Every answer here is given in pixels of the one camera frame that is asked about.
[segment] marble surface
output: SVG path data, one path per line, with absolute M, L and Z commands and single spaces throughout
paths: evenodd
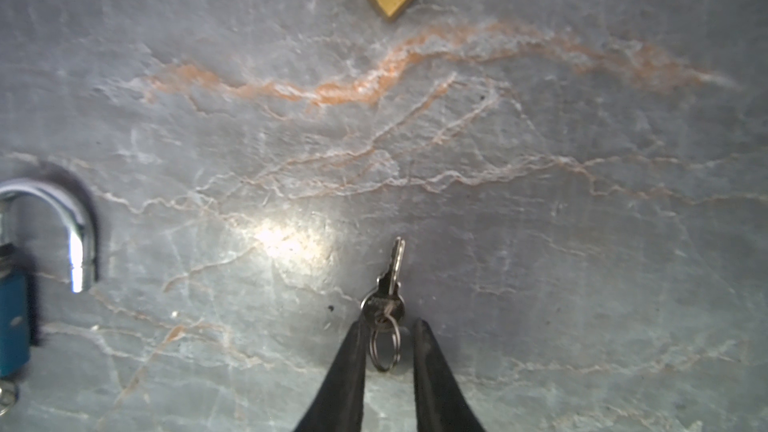
M 292 430 L 408 241 L 489 431 L 768 430 L 768 0 L 0 0 L 39 346 L 2 430 Z M 411 365 L 364 430 L 415 430 Z

